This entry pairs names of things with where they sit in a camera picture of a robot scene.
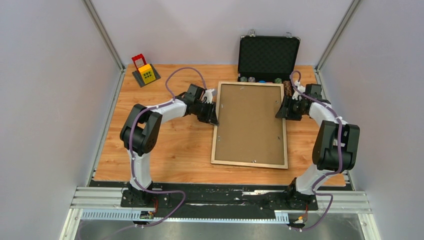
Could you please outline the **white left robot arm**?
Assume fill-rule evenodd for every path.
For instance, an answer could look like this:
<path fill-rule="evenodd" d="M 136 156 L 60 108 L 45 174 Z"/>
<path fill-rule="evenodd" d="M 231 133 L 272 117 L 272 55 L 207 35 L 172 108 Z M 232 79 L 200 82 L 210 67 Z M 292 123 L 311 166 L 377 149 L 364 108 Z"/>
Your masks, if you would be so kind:
<path fill-rule="evenodd" d="M 205 89 L 191 84 L 187 91 L 174 95 L 164 103 L 133 106 L 119 135 L 130 160 L 130 181 L 123 195 L 124 200 L 140 207 L 152 203 L 157 191 L 151 188 L 150 158 L 161 125 L 176 118 L 195 115 L 199 122 L 218 126 L 216 102 L 213 100 L 216 94 L 214 88 Z"/>

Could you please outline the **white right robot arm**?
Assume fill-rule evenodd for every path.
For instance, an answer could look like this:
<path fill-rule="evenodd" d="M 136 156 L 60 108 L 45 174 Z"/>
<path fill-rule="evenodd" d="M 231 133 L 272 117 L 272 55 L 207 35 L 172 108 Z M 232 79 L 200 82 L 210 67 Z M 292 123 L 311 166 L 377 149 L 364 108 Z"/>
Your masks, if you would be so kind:
<path fill-rule="evenodd" d="M 292 180 L 285 195 L 285 204 L 290 209 L 303 209 L 313 202 L 316 191 L 329 178 L 356 163 L 360 128 L 349 124 L 322 98 L 319 84 L 292 85 L 293 93 L 285 96 L 276 118 L 300 121 L 309 116 L 319 125 L 312 149 L 312 164 L 299 177 Z"/>

